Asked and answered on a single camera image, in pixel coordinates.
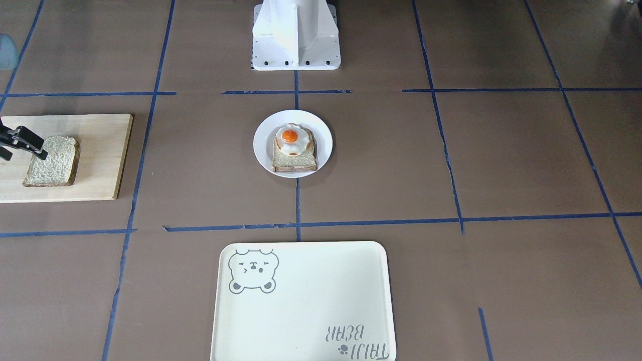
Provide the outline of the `cream bear tray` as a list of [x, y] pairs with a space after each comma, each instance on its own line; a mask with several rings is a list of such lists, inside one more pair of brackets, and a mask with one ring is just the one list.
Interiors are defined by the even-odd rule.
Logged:
[[387, 251], [374, 241], [231, 244], [211, 360], [395, 360]]

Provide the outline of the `white round plate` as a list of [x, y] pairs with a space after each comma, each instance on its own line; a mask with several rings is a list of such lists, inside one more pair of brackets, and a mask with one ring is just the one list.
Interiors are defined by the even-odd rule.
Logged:
[[313, 174], [314, 171], [277, 172], [271, 169], [273, 157], [273, 141], [277, 131], [287, 124], [300, 125], [311, 130], [315, 140], [315, 158], [318, 169], [321, 169], [334, 150], [334, 135], [330, 128], [318, 116], [303, 110], [283, 110], [264, 119], [254, 135], [254, 153], [262, 167], [272, 174], [284, 178], [301, 178]]

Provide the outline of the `wooden cutting board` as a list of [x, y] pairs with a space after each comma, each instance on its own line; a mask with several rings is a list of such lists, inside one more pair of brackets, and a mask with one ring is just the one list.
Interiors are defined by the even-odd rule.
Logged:
[[70, 136], [80, 146], [76, 177], [73, 185], [68, 187], [24, 187], [22, 182], [28, 172], [32, 154], [14, 150], [12, 160], [2, 160], [1, 164], [3, 204], [117, 198], [133, 115], [3, 116], [2, 122], [11, 128], [26, 126], [42, 138]]

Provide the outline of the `fried egg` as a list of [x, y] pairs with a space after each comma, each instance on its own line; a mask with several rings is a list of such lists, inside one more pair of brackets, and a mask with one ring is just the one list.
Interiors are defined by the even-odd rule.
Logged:
[[289, 123], [279, 128], [275, 135], [276, 150], [287, 156], [299, 156], [307, 151], [312, 135], [300, 125]]

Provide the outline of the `bread slice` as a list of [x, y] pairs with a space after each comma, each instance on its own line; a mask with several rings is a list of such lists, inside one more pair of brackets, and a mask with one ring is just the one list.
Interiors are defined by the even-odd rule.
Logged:
[[271, 158], [271, 171], [276, 173], [296, 173], [317, 171], [316, 144], [312, 133], [303, 128], [299, 130], [298, 141], [302, 140], [300, 153], [288, 150], [291, 143], [283, 141], [282, 135], [276, 135], [273, 140], [273, 156]]
[[48, 153], [42, 160], [32, 156], [22, 182], [24, 187], [69, 187], [73, 185], [80, 158], [80, 144], [70, 136], [51, 136], [44, 141]]

